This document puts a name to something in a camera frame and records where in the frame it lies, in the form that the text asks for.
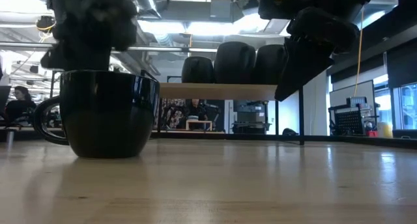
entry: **mug handle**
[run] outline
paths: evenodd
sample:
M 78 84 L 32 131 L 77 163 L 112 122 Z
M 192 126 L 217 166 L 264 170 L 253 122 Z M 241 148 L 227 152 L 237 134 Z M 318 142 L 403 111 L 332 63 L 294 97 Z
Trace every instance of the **mug handle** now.
M 33 128 L 42 135 L 42 137 L 51 143 L 58 145 L 69 145 L 68 139 L 51 133 L 44 120 L 44 116 L 53 106 L 59 104 L 60 97 L 55 96 L 40 103 L 33 112 Z

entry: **yellow cable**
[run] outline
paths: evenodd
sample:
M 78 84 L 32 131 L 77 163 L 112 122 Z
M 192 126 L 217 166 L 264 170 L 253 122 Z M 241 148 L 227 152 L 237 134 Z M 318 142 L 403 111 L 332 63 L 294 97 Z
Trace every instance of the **yellow cable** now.
M 46 27 L 46 28 L 39 28 L 39 27 L 36 27 L 36 28 L 39 29 L 39 30 L 49 30 L 49 29 L 52 29 L 56 24 L 57 24 L 57 22 L 55 22 L 53 25 L 51 25 L 49 27 Z
M 360 59 L 362 54 L 362 36 L 364 35 L 364 11 L 362 9 L 362 19 L 360 21 L 360 37 L 359 37 L 359 54 L 358 54 L 358 73 L 356 74 L 356 83 L 354 85 L 354 97 L 356 97 L 356 91 L 358 90 L 359 72 L 360 72 Z

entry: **small table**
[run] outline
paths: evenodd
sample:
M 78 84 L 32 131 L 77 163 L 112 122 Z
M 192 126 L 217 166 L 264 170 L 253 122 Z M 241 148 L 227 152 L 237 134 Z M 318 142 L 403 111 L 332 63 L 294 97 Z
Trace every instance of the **small table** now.
M 186 127 L 185 127 L 186 130 L 190 130 L 190 123 L 204 123 L 204 124 L 208 123 L 210 124 L 209 130 L 210 131 L 213 130 L 213 122 L 211 120 L 187 120 Z

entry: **yellow object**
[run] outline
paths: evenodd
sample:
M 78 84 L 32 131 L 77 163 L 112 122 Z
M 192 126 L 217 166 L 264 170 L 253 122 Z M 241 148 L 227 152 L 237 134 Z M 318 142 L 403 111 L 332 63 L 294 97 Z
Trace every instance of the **yellow object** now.
M 49 26 L 49 27 L 46 27 L 46 28 L 39 28 L 39 27 L 36 27 L 37 29 L 39 29 L 39 30 L 50 30 L 50 29 L 52 29 L 55 25 L 57 24 L 57 22 L 55 22 L 53 25 L 51 25 L 51 26 Z
M 386 122 L 378 122 L 378 137 L 393 138 L 392 126 Z

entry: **desk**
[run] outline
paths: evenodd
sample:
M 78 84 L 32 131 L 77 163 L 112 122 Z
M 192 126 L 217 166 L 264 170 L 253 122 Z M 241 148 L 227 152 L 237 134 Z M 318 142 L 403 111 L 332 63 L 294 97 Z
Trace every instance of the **desk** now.
M 275 100 L 276 85 L 161 83 L 161 98 Z
M 153 130 L 152 133 L 158 133 L 158 130 Z M 208 133 L 208 134 L 226 134 L 225 132 L 210 132 L 203 130 L 161 130 L 161 133 Z
M 187 120 L 185 130 L 190 130 L 190 123 L 201 123 L 204 124 L 204 130 L 206 129 L 205 124 L 210 124 L 209 130 L 213 130 L 213 122 L 211 120 Z
M 16 141 L 0 146 L 0 223 L 413 224 L 415 161 L 415 150 L 350 143 L 189 139 L 83 160 Z

